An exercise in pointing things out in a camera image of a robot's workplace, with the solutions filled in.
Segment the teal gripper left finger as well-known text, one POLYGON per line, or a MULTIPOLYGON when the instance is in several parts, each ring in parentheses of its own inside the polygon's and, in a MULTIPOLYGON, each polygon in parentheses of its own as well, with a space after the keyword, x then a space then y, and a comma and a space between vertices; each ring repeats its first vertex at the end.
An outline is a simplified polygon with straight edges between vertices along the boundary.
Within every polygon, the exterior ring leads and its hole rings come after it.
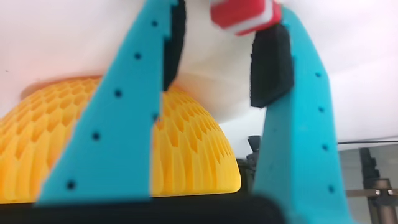
POLYGON ((143 5, 72 137, 38 206, 150 199, 152 127, 162 91, 176 74, 185 3, 143 5))

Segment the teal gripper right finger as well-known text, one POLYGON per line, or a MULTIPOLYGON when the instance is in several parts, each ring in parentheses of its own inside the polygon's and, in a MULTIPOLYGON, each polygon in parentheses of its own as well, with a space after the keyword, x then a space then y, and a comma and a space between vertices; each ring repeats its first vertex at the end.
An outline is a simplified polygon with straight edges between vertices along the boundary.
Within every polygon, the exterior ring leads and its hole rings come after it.
POLYGON ((253 192, 273 199, 287 223, 353 224, 340 168, 330 83, 315 46, 290 9, 294 86, 267 107, 253 192))

